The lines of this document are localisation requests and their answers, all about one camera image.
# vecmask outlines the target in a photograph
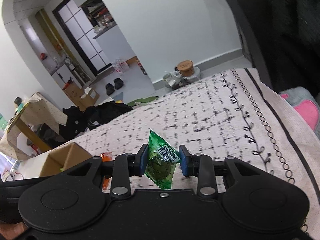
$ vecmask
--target green candy wrapper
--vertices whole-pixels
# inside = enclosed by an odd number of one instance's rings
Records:
[[[145,174],[161,189],[171,189],[179,152],[150,129],[148,166]]]

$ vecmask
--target box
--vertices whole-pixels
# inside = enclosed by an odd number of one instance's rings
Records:
[[[18,171],[24,179],[56,175],[92,157],[76,143],[69,143],[42,153],[20,164]]]
[[[70,98],[70,100],[80,108],[81,111],[86,109],[86,107],[81,103],[80,98],[84,93],[83,89],[79,88],[75,83],[72,83],[63,91]]]
[[[52,176],[65,171],[87,159],[92,155],[76,143],[52,150],[40,171],[39,177]]]
[[[99,94],[91,88],[88,94],[83,94],[80,99],[80,103],[85,107],[94,106],[99,98]]]
[[[63,91],[71,98],[79,98],[84,93],[84,90],[79,88],[75,83],[68,85]]]

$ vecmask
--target tablecloth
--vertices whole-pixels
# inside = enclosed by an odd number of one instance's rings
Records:
[[[301,229],[320,239],[320,142],[255,69],[224,71],[182,87],[72,141],[92,155],[111,151],[115,158],[137,153],[148,143],[149,128],[176,149],[184,144],[191,154],[219,161],[235,156],[300,187],[310,200]],[[131,177],[130,184],[132,191],[157,188],[146,176]],[[197,178],[185,178],[177,165],[172,188],[196,189],[196,184]],[[218,190],[225,191],[220,177]]]
[[[23,112],[20,119],[25,124],[46,123],[57,134],[59,134],[59,124],[67,123],[67,116],[39,92],[33,94],[21,111]],[[0,140],[0,151],[14,159],[27,160],[30,156],[17,147],[17,137],[20,133],[20,129],[13,121]]]

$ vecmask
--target white cabinet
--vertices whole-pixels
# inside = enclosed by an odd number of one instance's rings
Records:
[[[103,33],[96,41],[110,62],[118,58],[128,60],[136,56],[118,26]]]
[[[71,71],[68,69],[66,65],[63,65],[61,68],[59,68],[56,73],[52,75],[52,78],[55,80],[55,82],[59,85],[59,87],[63,88],[65,83],[68,82],[68,80],[72,78],[72,81],[79,87],[82,88],[78,80],[75,78],[75,76],[71,73]]]

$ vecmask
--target door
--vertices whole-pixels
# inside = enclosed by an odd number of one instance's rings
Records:
[[[64,0],[53,14],[95,76],[111,66],[99,44],[93,39],[96,34],[91,22],[73,0]]]

